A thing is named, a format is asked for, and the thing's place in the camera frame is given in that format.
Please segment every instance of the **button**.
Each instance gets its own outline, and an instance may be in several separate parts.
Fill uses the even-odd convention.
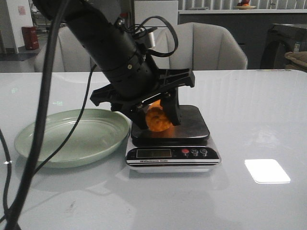
[[[201,152],[201,154],[202,154],[204,157],[206,157],[207,154],[208,154],[207,149],[201,149],[200,152]]]
[[[198,150],[197,149],[191,149],[191,153],[193,154],[193,156],[197,156]]]
[[[181,152],[182,152],[183,154],[188,154],[190,151],[189,151],[188,149],[182,149]]]

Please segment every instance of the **floor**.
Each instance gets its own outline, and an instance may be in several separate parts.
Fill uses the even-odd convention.
[[[20,54],[23,56],[27,56],[26,54],[34,54],[31,55],[31,58],[25,59],[23,61],[10,60],[7,58],[6,61],[0,61],[0,73],[21,73],[21,72],[34,72],[34,60],[38,52],[47,42],[47,34],[38,34],[38,43],[39,49],[36,50],[22,50]]]

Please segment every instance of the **orange fruit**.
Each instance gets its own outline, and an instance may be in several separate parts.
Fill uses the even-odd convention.
[[[145,115],[145,120],[149,130],[152,132],[162,132],[172,125],[160,105],[160,100],[149,106]]]

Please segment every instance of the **black cable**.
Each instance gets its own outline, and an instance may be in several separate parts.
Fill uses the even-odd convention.
[[[166,26],[167,28],[169,29],[169,31],[171,32],[171,35],[173,36],[173,39],[174,39],[174,43],[175,43],[175,47],[174,47],[174,50],[171,51],[171,52],[168,52],[168,53],[161,53],[161,52],[157,52],[155,50],[152,50],[152,49],[147,49],[145,50],[145,53],[146,54],[150,54],[150,55],[154,55],[154,56],[157,56],[157,57],[160,57],[160,58],[165,58],[165,57],[169,57],[171,56],[178,48],[178,37],[177,37],[177,34],[173,28],[173,26],[163,17],[161,16],[152,16],[152,17],[149,17],[149,18],[146,18],[139,26],[138,28],[135,30],[135,32],[137,32],[138,30],[140,30],[141,28],[144,27],[144,24],[147,23],[150,19],[152,18],[156,18],[156,19],[159,19],[161,20]]]
[[[24,202],[31,185],[39,153],[42,147],[49,95],[50,95],[51,75],[52,75],[52,67],[53,67],[54,54],[55,54],[55,46],[57,43],[60,24],[63,20],[65,10],[69,2],[70,0],[61,1],[57,15],[54,18],[54,20],[52,20],[51,23],[50,33],[47,42],[47,49],[45,54],[41,91],[40,91],[38,109],[36,114],[36,122],[35,122],[32,146],[24,168],[24,172],[21,178],[17,195],[11,207],[10,215],[7,224],[5,226],[5,230],[13,230],[17,224],[18,218],[24,206]]]
[[[3,146],[4,154],[5,154],[5,160],[6,160],[5,164],[7,165],[7,174],[6,174],[6,180],[5,180],[5,185],[4,185],[3,197],[2,197],[4,216],[7,217],[9,214],[8,190],[9,190],[11,176],[12,176],[12,161],[11,161],[8,146],[6,145],[1,129],[0,129],[0,139],[1,139],[2,146]]]
[[[140,39],[140,38],[145,37],[146,35],[148,35],[148,30],[146,29],[146,27],[142,27],[142,29],[143,30],[141,32],[139,32],[138,34],[132,35],[133,39],[136,39],[136,37],[137,37],[137,39]]]
[[[34,174],[36,174],[52,157],[54,157],[54,155],[56,155],[60,150],[61,148],[66,144],[66,142],[69,140],[69,138],[71,137],[72,133],[74,132],[74,130],[76,129],[82,115],[83,115],[83,112],[84,112],[84,109],[85,109],[85,105],[86,105],[86,101],[87,101],[87,97],[88,97],[88,93],[89,93],[89,90],[90,90],[90,83],[91,83],[91,79],[92,79],[92,74],[93,74],[93,71],[94,69],[97,67],[97,65],[95,64],[92,69],[91,69],[91,72],[90,72],[90,75],[88,77],[88,81],[87,81],[87,86],[86,86],[86,92],[85,92],[85,96],[84,96],[84,100],[83,100],[83,104],[82,104],[82,108],[80,110],[80,113],[79,113],[79,116],[75,122],[75,124],[73,125],[73,127],[71,128],[71,131],[69,132],[69,134],[67,135],[67,137],[64,139],[64,141],[62,142],[62,144],[60,144],[60,146],[49,156],[47,157],[36,169],[35,169],[35,172]]]
[[[140,24],[134,24],[130,27],[126,27],[126,24],[123,24],[123,29],[125,32],[127,32],[128,34],[135,34],[136,33],[136,29],[140,26]]]
[[[88,98],[88,93],[90,90],[90,84],[91,84],[91,79],[92,79],[92,75],[94,72],[94,69],[97,67],[97,65],[93,65],[93,67],[91,68],[91,72],[90,75],[88,77],[88,81],[87,81],[87,86],[86,86],[86,91],[85,91],[85,96],[84,96],[84,100],[83,100],[83,104],[80,110],[80,113],[78,115],[78,118],[75,122],[75,124],[73,125],[73,127],[71,128],[69,134],[67,135],[67,137],[63,140],[63,142],[60,144],[60,146],[52,153],[50,154],[36,169],[34,174],[36,174],[52,157],[54,157],[60,150],[61,148],[66,144],[66,142],[69,140],[69,138],[71,137],[71,135],[73,134],[74,130],[76,129],[82,115],[83,112],[85,110],[85,106],[86,106],[86,101]],[[6,142],[4,139],[3,134],[1,133],[1,129],[0,129],[0,139],[2,142],[2,146],[4,149],[4,153],[6,156],[6,163],[8,164],[8,173],[7,173],[7,179],[5,182],[5,186],[4,186],[4,191],[3,191],[3,209],[4,209],[4,216],[2,216],[2,218],[0,218],[0,223],[2,223],[7,217],[8,217],[8,212],[9,212],[9,208],[7,205],[7,195],[8,195],[8,189],[9,189],[9,183],[11,180],[11,175],[12,175],[12,164],[11,164],[11,158],[10,158],[10,154],[9,154],[9,150],[6,146]]]

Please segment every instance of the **white wall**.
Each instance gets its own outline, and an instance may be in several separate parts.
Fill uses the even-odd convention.
[[[160,0],[160,1],[135,1],[134,2],[135,23],[142,23],[150,16],[164,17],[171,25],[178,24],[178,1],[177,0]],[[145,26],[166,27],[158,20],[151,19]]]
[[[15,43],[15,51],[24,46],[24,38],[21,27],[33,26],[28,0],[6,0],[9,18],[11,21],[12,35]],[[19,6],[24,6],[25,15],[20,15]],[[3,37],[10,37],[9,34],[2,34]]]

